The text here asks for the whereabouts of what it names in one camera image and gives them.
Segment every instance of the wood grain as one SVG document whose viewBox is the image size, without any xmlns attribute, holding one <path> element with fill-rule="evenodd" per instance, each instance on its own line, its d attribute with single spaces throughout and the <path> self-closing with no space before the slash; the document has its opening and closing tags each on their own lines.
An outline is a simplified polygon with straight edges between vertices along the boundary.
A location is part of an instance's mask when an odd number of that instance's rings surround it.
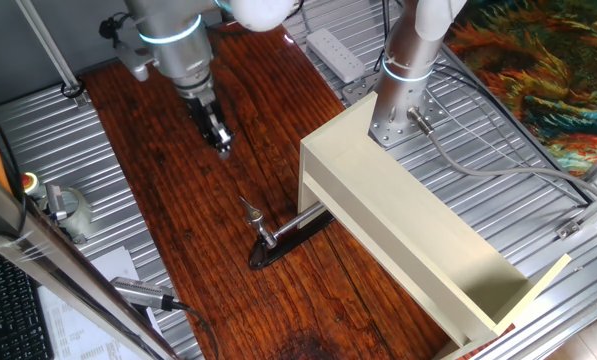
<svg viewBox="0 0 597 360">
<path fill-rule="evenodd" d="M 238 196 L 270 227 L 295 216 L 300 139 L 344 107 L 282 28 L 211 33 L 215 88 L 236 134 L 220 161 L 168 79 L 121 64 L 85 82 L 180 299 L 224 359 L 429 359 L 447 336 L 339 224 L 263 271 Z M 190 318 L 203 353 L 207 337 Z"/>
</svg>

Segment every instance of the power strip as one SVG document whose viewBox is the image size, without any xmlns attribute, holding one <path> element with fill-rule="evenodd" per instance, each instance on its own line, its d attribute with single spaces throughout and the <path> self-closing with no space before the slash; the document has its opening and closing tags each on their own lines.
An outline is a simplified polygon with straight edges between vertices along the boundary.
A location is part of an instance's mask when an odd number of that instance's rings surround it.
<svg viewBox="0 0 597 360">
<path fill-rule="evenodd" d="M 344 83 L 350 83 L 365 74 L 365 65 L 327 29 L 307 35 L 307 46 Z"/>
</svg>

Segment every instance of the white device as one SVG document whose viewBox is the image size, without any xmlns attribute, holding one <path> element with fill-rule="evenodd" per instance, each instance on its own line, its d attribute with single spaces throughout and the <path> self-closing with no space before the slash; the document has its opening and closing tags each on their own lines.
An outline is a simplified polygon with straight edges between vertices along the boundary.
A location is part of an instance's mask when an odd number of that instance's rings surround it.
<svg viewBox="0 0 597 360">
<path fill-rule="evenodd" d="M 365 65 L 327 29 L 309 34 L 307 46 L 344 83 L 350 83 L 365 74 Z"/>
<path fill-rule="evenodd" d="M 294 0 L 231 0 L 231 12 L 251 31 L 268 31 L 289 15 Z"/>
</svg>

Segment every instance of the keyboard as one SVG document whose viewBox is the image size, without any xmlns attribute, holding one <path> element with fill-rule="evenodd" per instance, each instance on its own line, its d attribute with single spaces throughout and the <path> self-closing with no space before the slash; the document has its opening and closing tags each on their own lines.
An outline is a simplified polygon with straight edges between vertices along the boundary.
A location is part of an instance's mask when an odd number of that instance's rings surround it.
<svg viewBox="0 0 597 360">
<path fill-rule="evenodd" d="M 0 360 L 50 360 L 37 286 L 0 255 Z"/>
</svg>

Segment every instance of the blue led ring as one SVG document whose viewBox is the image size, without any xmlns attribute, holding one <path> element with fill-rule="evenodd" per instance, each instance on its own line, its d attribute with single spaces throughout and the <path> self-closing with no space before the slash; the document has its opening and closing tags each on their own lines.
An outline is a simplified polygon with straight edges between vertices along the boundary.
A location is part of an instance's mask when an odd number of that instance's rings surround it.
<svg viewBox="0 0 597 360">
<path fill-rule="evenodd" d="M 178 40 L 184 39 L 187 36 L 191 35 L 191 33 L 194 32 L 194 30 L 196 30 L 198 28 L 198 26 L 200 26 L 201 20 L 202 20 L 202 17 L 200 14 L 198 14 L 196 21 L 187 30 L 185 30 L 177 35 L 167 36 L 166 38 L 155 39 L 155 38 L 150 38 L 150 37 L 145 36 L 140 33 L 138 35 L 140 35 L 140 38 L 143 41 L 148 42 L 150 44 L 156 44 L 156 45 L 170 44 L 172 42 L 176 42 Z"/>
<path fill-rule="evenodd" d="M 389 70 L 389 68 L 387 67 L 387 64 L 385 63 L 385 58 L 382 59 L 382 67 L 385 69 L 387 74 L 389 74 L 389 76 L 391 76 L 392 78 L 394 78 L 398 81 L 404 81 L 404 82 L 416 82 L 416 81 L 425 80 L 426 78 L 429 77 L 429 75 L 431 75 L 432 72 L 434 72 L 434 69 L 431 69 L 431 71 L 429 71 L 429 73 L 425 76 L 422 76 L 419 78 L 405 78 L 402 76 L 398 76 L 398 75 L 394 74 L 391 70 Z"/>
</svg>

